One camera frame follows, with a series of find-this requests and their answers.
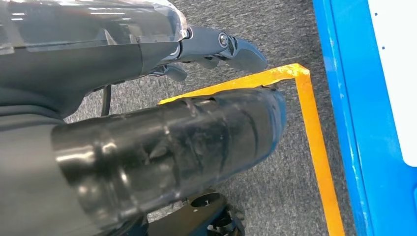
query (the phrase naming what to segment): gray carpet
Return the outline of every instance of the gray carpet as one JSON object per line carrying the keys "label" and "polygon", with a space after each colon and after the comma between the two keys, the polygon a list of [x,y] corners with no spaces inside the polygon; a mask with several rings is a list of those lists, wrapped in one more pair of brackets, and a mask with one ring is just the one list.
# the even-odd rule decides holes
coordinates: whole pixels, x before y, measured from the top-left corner
{"label": "gray carpet", "polygon": [[[256,44],[269,67],[298,62],[311,70],[346,235],[354,224],[344,181],[331,101],[311,0],[174,0],[190,24],[224,29]],[[154,106],[159,100],[245,75],[221,64],[214,70],[186,65],[183,83],[142,78],[114,87],[112,113]],[[248,236],[328,235],[294,82],[281,85],[288,126],[276,152],[253,169],[217,186],[245,212]],[[101,93],[88,96],[69,122],[96,117]],[[159,213],[171,211],[164,209]]]}

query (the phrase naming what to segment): blue table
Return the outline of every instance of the blue table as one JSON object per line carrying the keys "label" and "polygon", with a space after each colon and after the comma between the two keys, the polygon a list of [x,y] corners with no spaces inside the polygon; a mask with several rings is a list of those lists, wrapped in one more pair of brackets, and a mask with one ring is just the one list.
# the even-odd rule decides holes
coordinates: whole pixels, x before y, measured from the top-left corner
{"label": "blue table", "polygon": [[[390,49],[383,43],[398,42],[375,36],[383,32],[377,17],[386,19],[390,9],[371,0],[313,2],[357,234],[416,236],[417,151],[413,156],[410,146],[416,127],[399,122],[401,111],[417,110],[416,100],[398,103],[393,87],[399,83],[387,76],[385,63],[392,57],[382,55]],[[413,73],[409,79],[417,80]]]}

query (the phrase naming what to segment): black cable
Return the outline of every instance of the black cable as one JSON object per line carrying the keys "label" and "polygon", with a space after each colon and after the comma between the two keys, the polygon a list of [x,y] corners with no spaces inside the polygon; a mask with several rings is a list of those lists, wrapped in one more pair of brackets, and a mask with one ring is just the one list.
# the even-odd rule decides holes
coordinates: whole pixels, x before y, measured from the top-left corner
{"label": "black cable", "polygon": [[109,115],[111,100],[112,100],[112,86],[107,85],[103,89],[103,106],[101,108],[102,117]]}

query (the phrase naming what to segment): blue metal frame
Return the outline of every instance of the blue metal frame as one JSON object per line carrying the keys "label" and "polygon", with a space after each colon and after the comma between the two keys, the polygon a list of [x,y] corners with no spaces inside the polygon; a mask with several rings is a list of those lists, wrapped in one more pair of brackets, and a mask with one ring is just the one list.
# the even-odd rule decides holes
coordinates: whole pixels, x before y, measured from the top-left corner
{"label": "blue metal frame", "polygon": [[417,168],[402,160],[368,2],[313,3],[357,234],[417,235]]}

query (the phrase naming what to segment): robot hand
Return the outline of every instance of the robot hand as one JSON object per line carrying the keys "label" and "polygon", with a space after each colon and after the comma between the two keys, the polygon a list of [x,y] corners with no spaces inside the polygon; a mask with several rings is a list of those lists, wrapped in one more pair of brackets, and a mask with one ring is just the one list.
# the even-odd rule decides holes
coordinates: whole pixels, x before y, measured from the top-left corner
{"label": "robot hand", "polygon": [[225,32],[197,26],[188,27],[188,36],[176,50],[164,58],[149,75],[167,75],[175,81],[183,81],[187,73],[173,62],[196,62],[204,68],[217,67],[220,60],[236,70],[257,73],[265,70],[267,60],[251,43]]}

